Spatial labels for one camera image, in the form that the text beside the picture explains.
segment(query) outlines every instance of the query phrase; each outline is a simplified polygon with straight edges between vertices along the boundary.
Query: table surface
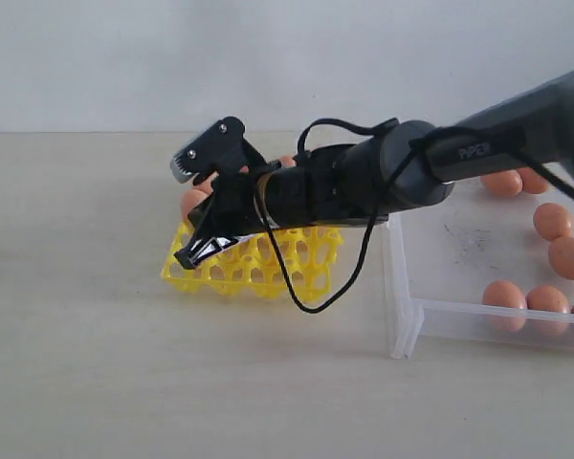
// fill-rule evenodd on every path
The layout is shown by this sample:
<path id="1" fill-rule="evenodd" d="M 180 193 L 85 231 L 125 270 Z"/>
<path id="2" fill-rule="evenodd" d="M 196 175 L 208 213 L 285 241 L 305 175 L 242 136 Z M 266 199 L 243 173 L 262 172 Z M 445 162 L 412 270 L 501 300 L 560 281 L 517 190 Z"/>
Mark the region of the table surface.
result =
<path id="1" fill-rule="evenodd" d="M 0 458 L 574 458 L 572 354 L 421 337 L 393 361 L 364 281 L 314 317 L 165 284 L 188 137 L 0 135 Z"/>

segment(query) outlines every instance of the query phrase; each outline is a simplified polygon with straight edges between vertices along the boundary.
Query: white background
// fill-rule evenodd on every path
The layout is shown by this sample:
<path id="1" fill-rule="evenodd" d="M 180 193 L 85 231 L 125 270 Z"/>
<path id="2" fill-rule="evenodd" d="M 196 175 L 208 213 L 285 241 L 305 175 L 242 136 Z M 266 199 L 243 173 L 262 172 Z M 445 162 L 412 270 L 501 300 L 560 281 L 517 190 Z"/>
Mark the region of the white background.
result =
<path id="1" fill-rule="evenodd" d="M 0 131 L 438 123 L 574 68 L 574 0 L 0 0 Z"/>

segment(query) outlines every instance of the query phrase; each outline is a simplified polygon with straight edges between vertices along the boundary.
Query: transparent container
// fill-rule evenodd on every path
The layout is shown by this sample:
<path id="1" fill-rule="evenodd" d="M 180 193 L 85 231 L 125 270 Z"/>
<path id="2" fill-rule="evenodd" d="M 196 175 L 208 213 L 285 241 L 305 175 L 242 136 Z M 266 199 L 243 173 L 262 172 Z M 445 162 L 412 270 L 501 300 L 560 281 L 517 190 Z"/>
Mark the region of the transparent container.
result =
<path id="1" fill-rule="evenodd" d="M 481 304 L 485 288 L 506 279 L 525 295 L 553 285 L 574 305 L 574 281 L 552 270 L 550 243 L 534 229 L 534 211 L 548 202 L 565 206 L 574 219 L 574 202 L 552 187 L 498 199 L 478 179 L 458 183 L 441 205 L 391 215 L 381 237 L 391 356 L 410 357 L 421 335 L 574 350 L 574 314 Z M 526 324 L 518 332 L 494 326 L 519 317 Z M 544 327 L 566 331 L 551 338 Z"/>

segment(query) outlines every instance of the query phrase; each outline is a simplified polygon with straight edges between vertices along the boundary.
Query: egg tray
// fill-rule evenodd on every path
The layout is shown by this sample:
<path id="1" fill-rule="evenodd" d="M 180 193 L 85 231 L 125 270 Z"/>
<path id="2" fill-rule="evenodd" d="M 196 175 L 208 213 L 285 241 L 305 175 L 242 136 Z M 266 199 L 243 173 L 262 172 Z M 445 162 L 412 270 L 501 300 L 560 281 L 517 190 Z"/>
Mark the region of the egg tray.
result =
<path id="1" fill-rule="evenodd" d="M 196 270 L 186 271 L 174 257 L 190 237 L 181 224 L 162 269 L 162 279 L 182 292 L 196 294 L 210 287 L 220 295 L 236 296 L 243 290 L 275 299 L 287 292 L 278 259 L 267 234 L 257 234 L 214 257 Z M 330 266 L 343 244 L 337 229 L 312 227 L 277 230 L 274 233 L 294 290 L 303 301 L 316 301 L 331 291 Z"/>

